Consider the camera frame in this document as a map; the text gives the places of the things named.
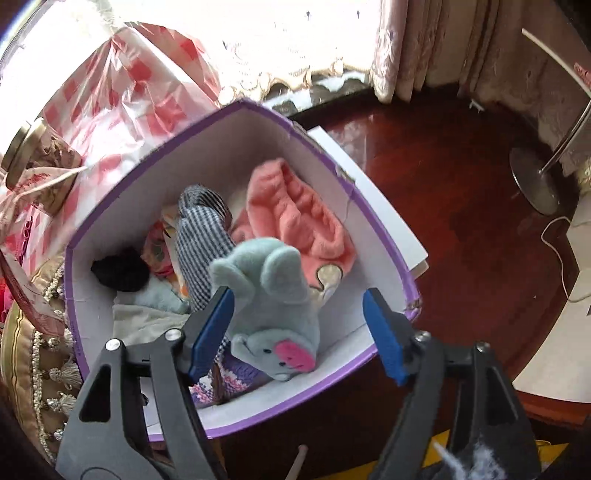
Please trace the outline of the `purple pink striped sock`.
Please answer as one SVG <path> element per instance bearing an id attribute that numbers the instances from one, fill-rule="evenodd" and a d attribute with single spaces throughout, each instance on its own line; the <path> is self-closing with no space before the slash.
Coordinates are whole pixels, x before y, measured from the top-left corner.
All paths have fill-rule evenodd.
<path id="1" fill-rule="evenodd" d="M 269 376 L 235 358 L 226 348 L 204 377 L 190 387 L 197 409 L 221 405 L 269 381 Z"/>

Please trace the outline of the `black sock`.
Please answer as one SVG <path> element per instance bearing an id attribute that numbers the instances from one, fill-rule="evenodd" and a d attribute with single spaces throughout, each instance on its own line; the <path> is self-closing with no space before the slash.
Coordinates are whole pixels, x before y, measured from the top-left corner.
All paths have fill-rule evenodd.
<path id="1" fill-rule="evenodd" d="M 137 292 L 150 277 L 149 266 L 133 247 L 93 261 L 90 271 L 101 285 L 118 292 Z"/>

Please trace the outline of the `light blue plush elephant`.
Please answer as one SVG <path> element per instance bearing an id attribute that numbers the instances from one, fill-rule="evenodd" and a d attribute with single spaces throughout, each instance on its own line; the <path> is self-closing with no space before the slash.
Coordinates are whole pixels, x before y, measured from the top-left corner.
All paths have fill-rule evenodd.
<path id="1" fill-rule="evenodd" d="M 211 287 L 228 287 L 235 313 L 226 330 L 231 355 L 276 381 L 315 369 L 320 324 L 301 253 L 276 238 L 235 246 L 209 266 Z"/>

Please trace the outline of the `grey checkered sock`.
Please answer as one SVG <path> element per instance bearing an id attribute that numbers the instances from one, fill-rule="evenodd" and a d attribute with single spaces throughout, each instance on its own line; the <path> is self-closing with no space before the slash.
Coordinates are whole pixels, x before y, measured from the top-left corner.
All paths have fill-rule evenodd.
<path id="1" fill-rule="evenodd" d="M 202 185 L 187 187 L 178 200 L 176 252 L 192 311 L 211 299 L 209 265 L 235 248 L 228 230 L 232 216 L 221 195 Z"/>

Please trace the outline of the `coral pink fuzzy cloth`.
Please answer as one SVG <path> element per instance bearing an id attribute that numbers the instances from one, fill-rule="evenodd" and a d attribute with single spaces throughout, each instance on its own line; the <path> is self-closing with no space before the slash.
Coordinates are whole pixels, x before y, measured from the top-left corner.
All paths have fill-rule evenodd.
<path id="1" fill-rule="evenodd" d="M 273 237 L 301 253 L 308 285 L 327 299 L 352 270 L 356 248 L 322 197 L 281 158 L 252 171 L 245 207 L 230 229 L 236 243 Z"/>

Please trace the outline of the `pink floral cloth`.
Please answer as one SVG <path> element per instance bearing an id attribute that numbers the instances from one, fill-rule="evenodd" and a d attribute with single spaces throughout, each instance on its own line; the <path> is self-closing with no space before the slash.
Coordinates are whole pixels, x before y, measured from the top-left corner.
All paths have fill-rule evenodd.
<path id="1" fill-rule="evenodd" d="M 170 283 L 173 291 L 183 300 L 188 299 L 188 289 L 181 273 L 176 249 L 176 223 L 178 208 L 164 207 L 159 219 L 147 232 L 141 258 L 151 273 Z"/>

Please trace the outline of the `red white patterned silk scarf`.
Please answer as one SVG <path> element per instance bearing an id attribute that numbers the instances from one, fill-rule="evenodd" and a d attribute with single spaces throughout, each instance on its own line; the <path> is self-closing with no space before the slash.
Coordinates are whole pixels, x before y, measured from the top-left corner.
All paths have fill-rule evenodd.
<path id="1" fill-rule="evenodd" d="M 35 167 L 25 169 L 14 187 L 8 186 L 8 175 L 1 183 L 1 244 L 8 238 L 13 224 L 23 210 L 33 203 L 39 203 L 43 194 L 52 187 L 73 180 L 75 176 L 87 170 L 87 166 L 73 169 L 56 167 Z"/>

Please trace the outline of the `beige cloth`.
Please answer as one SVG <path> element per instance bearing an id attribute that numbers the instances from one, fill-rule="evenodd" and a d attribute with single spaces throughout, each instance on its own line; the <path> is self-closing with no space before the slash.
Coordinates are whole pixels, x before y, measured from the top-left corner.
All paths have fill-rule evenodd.
<path id="1" fill-rule="evenodd" d="M 112 336 L 126 346 L 149 343 L 169 329 L 181 329 L 189 317 L 188 314 L 123 304 L 114 304 L 112 315 Z"/>

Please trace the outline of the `striped green gold sofa cushion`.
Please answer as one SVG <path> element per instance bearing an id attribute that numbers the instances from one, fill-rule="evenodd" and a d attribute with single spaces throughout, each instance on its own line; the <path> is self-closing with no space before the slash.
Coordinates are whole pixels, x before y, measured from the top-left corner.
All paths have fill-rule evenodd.
<path id="1" fill-rule="evenodd" d="M 13 302 L 1 336 L 1 379 L 9 406 L 27 439 L 53 464 L 82 385 L 69 329 L 38 331 Z"/>

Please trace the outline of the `floor lamp metal base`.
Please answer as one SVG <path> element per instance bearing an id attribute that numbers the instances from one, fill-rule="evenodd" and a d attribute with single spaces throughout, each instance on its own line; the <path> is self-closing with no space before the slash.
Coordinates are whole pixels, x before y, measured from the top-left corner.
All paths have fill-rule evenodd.
<path id="1" fill-rule="evenodd" d="M 532 150 L 528 149 L 514 148 L 510 152 L 510 167 L 515 183 L 535 210 L 549 216 L 555 214 L 560 206 L 559 195 L 550 170 L 569 152 L 575 153 L 577 169 L 590 160 L 590 146 L 574 150 L 575 144 L 582 138 L 585 131 L 590 131 L 590 84 L 587 82 L 585 69 L 578 63 L 573 66 L 568 64 L 550 46 L 526 28 L 522 28 L 521 33 L 558 64 L 587 97 L 585 107 L 547 161 L 542 162 Z"/>

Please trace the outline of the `red white checkered tablecloth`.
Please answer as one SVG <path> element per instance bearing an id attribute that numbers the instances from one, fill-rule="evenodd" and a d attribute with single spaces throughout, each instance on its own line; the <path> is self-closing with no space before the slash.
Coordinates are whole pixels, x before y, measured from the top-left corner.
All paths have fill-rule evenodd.
<path id="1" fill-rule="evenodd" d="M 173 29 L 131 22 L 98 47 L 41 111 L 86 168 L 55 217 L 26 213 L 31 231 L 25 272 L 60 253 L 150 151 L 217 109 L 220 91 L 201 43 Z"/>

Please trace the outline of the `pink patterned drape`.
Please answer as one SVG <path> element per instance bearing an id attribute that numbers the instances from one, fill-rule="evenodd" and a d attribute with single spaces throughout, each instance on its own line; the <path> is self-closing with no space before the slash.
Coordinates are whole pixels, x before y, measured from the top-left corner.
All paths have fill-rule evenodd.
<path id="1" fill-rule="evenodd" d="M 461 97 L 523 115 L 558 146 L 588 97 L 523 35 L 528 30 L 575 72 L 590 69 L 590 28 L 562 1 L 383 1 L 370 80 L 377 98 L 409 101 L 455 84 Z"/>

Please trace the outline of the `sheer embroidered lace curtain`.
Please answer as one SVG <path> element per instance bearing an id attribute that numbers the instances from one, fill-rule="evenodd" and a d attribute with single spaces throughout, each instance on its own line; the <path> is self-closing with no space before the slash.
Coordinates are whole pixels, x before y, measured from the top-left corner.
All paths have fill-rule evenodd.
<path id="1" fill-rule="evenodd" d="M 111 28 L 174 30 L 204 50 L 221 84 L 219 101 L 262 101 L 276 84 L 335 91 L 370 80 L 378 1 L 99 1 Z"/>

